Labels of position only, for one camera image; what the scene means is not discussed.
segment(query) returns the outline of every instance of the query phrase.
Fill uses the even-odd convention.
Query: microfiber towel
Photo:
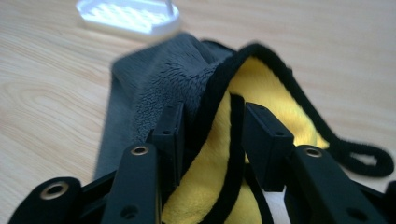
[[[357,174],[380,177],[394,169],[385,150],[334,134],[269,48],[251,43],[235,51],[180,34],[114,62],[95,178],[116,170],[123,150],[145,142],[163,108],[177,102],[186,109],[184,175],[164,202],[166,224],[272,222],[241,147],[245,102],[269,108],[295,146],[325,149]]]

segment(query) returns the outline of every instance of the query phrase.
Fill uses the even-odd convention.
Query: black loop
[[[335,150],[335,148],[332,147],[330,152],[335,159],[352,172],[372,177],[385,177],[393,173],[393,159],[381,148],[350,142],[342,142],[336,145],[338,145],[337,149]],[[366,164],[358,160],[353,154],[372,156],[376,159],[376,164]]]

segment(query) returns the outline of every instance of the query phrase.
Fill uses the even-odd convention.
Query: wood grain surface
[[[109,68],[148,44],[87,29],[76,0],[0,1],[0,223],[40,183],[92,181]],[[333,130],[396,158],[396,1],[175,0],[182,30],[234,49],[259,41],[293,68]],[[348,173],[383,191],[387,178]],[[276,223],[282,199],[268,194]]]

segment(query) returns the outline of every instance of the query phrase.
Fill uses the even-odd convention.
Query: gray microfiber towel
[[[145,142],[166,105],[185,103],[191,126],[207,80],[232,53],[181,34],[117,60],[95,178],[116,170],[125,148]]]
[[[273,222],[241,144],[245,102],[270,109],[295,146],[325,149],[355,173],[380,177],[394,169],[385,150],[333,133],[291,69],[267,47],[252,43],[234,51],[180,34],[114,62],[95,178],[116,170],[123,150],[144,143],[163,108],[178,102],[186,113],[183,176],[163,197],[163,223]]]

